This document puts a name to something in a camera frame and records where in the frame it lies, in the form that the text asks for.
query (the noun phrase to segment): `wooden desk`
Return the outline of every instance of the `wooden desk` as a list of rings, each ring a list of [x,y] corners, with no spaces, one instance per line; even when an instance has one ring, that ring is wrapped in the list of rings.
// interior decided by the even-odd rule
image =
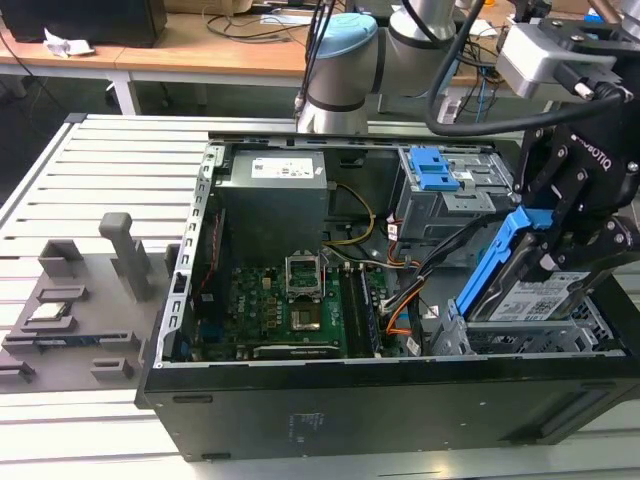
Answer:
[[[257,16],[244,16],[234,19],[234,22],[244,25],[258,19]],[[217,30],[222,30],[225,25],[225,19],[213,23]],[[281,28],[280,25],[267,26],[256,22],[242,28],[231,27],[227,33],[251,35]],[[290,33],[304,45],[307,38],[306,27],[290,30]],[[285,32],[278,36],[289,41],[265,45],[233,41],[211,33],[200,15],[170,14],[167,28],[156,46],[126,48],[118,57],[116,68],[302,78],[305,67],[304,47]]]
[[[493,7],[485,7],[481,17],[494,26],[501,26],[512,12],[511,4],[498,0]],[[257,18],[245,16],[234,21],[246,24]],[[214,26],[223,29],[225,21],[219,20]],[[39,43],[16,43],[4,26],[1,28],[11,49],[34,75],[109,80],[115,85],[123,114],[130,115],[140,113],[135,81],[194,83],[200,87],[199,103],[204,103],[206,84],[298,87],[305,67],[304,48],[293,40],[265,45],[233,41],[209,32],[201,16],[193,14],[168,15],[166,30],[152,49],[98,46],[96,55],[69,59],[55,57]],[[248,35],[279,28],[279,25],[255,22],[242,28],[231,27],[228,33]],[[290,32],[304,44],[305,27]],[[279,35],[288,38],[286,33]],[[483,38],[480,42],[488,48],[495,46],[495,39]],[[0,48],[2,73],[26,74],[3,47]],[[475,82],[475,69],[464,65],[451,86],[468,89]]]
[[[96,50],[95,55],[62,58],[51,54],[42,43],[16,42],[2,20],[0,20],[0,32],[2,32],[2,36],[9,48],[27,67],[29,65],[40,65],[64,68],[115,68],[116,59],[124,51],[124,47],[120,46],[97,46],[94,47]],[[0,42],[0,63],[18,64],[2,42]]]

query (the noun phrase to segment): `hard drive label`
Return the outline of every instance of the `hard drive label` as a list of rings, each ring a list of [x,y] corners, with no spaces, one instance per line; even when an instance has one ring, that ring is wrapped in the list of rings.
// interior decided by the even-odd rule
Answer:
[[[589,272],[555,272],[546,282],[517,282],[489,318],[491,322],[547,320],[566,300],[572,285]]]

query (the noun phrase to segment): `aluminum rail table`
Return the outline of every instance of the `aluminum rail table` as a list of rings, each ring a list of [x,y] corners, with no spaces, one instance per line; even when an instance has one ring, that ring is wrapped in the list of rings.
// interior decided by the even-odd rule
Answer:
[[[89,115],[65,123],[0,209],[0,338],[41,273],[47,238],[110,253],[104,212],[134,219],[147,251],[182,235],[209,130],[293,131],[290,120]],[[370,131],[428,135],[419,124]],[[631,270],[625,275],[633,279]],[[0,395],[0,478],[407,479],[633,478],[640,402],[628,402],[556,446],[189,464],[134,390]]]

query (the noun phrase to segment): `yellow wire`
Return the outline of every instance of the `yellow wire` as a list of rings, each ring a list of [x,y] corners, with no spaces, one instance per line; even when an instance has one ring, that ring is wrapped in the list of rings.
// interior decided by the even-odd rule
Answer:
[[[359,237],[350,238],[348,240],[333,240],[330,242],[324,242],[324,244],[325,245],[353,245],[354,243],[362,242],[363,240],[366,240],[369,237],[369,235],[371,235],[371,233],[373,232],[373,229],[376,223],[376,216],[374,215],[373,210],[371,210],[371,207],[369,206],[369,204],[353,188],[349,187],[348,185],[345,185],[344,183],[338,183],[336,185],[340,188],[349,190],[360,201],[360,203],[364,205],[364,208],[367,209],[367,213],[369,213],[369,227],[367,228],[367,231],[364,232]]]

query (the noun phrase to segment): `sticker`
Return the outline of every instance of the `sticker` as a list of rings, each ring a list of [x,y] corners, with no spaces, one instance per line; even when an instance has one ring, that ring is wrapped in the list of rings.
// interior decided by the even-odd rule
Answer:
[[[473,175],[469,172],[452,172],[453,178],[458,181],[471,181],[473,182]]]
[[[409,350],[414,357],[420,355],[420,345],[411,337],[407,340],[407,350]]]
[[[579,288],[589,272],[555,272],[546,282],[517,282],[489,321],[539,322],[547,320],[569,293]]]
[[[38,340],[36,339],[36,345],[41,345],[43,347],[57,347],[59,345],[66,345],[67,342],[64,340]]]
[[[317,437],[324,424],[324,413],[294,413],[289,415],[289,443],[303,444]]]
[[[440,318],[440,308],[438,305],[428,305],[427,312],[422,314],[422,319],[431,320],[434,318]]]
[[[251,178],[313,178],[311,158],[256,158],[251,166]]]
[[[398,226],[390,223],[387,225],[387,236],[392,242],[398,241]]]

